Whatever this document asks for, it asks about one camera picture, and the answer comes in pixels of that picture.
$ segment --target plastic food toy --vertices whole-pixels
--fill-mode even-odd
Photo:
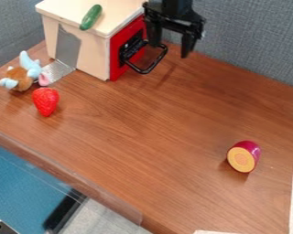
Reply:
[[[51,88],[39,88],[32,93],[32,100],[38,111],[45,117],[50,116],[60,100],[59,93]]]
[[[243,141],[235,144],[227,153],[229,164],[242,173],[252,172],[260,158],[261,149],[254,142]]]

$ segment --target toy kitchen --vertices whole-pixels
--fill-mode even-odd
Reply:
[[[36,10],[55,59],[43,68],[52,82],[76,69],[100,80],[117,80],[127,69],[147,74],[168,52],[163,28],[182,35],[181,57],[186,58],[205,24],[192,0],[44,0]],[[141,69],[135,62],[143,59],[146,45],[161,51]]]

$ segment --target plush toy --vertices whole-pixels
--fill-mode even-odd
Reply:
[[[40,86],[49,85],[49,78],[42,72],[38,59],[33,61],[26,51],[22,51],[19,63],[20,67],[8,67],[5,77],[0,79],[0,86],[9,90],[25,91],[36,81]]]

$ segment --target blue floor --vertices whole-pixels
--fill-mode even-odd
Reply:
[[[43,222],[71,188],[0,147],[0,219],[21,234]]]

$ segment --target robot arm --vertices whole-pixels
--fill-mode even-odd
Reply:
[[[205,18],[192,9],[193,0],[162,0],[145,2],[146,33],[152,47],[161,44],[162,28],[182,34],[181,57],[186,58],[202,39]]]

